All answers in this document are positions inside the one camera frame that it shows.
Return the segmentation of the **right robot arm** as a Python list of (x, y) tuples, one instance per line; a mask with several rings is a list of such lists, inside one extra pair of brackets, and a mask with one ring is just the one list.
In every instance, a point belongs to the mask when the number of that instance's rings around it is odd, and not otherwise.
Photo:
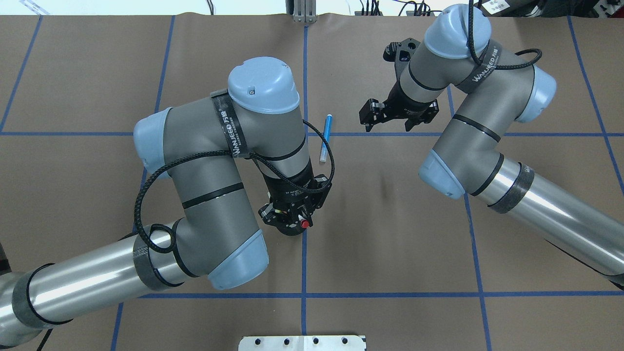
[(555, 78), (492, 38), (470, 4), (447, 7), (421, 42), (388, 45), (396, 82), (387, 99), (359, 111), (366, 131), (403, 119), (406, 131), (435, 117), (435, 100), (453, 85), (466, 94), (428, 152), (419, 177), (449, 198), (479, 198), (498, 214), (542, 232), (544, 240), (623, 288), (623, 225), (497, 151), (513, 122), (534, 120), (551, 103)]

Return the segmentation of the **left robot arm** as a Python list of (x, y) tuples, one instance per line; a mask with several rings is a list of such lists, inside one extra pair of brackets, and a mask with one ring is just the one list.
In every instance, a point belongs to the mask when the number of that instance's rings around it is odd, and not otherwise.
[(1, 349), (38, 346), (102, 309), (268, 267), (265, 235), (302, 234), (327, 194), (291, 67), (240, 62), (225, 88), (131, 131), (1, 140)]

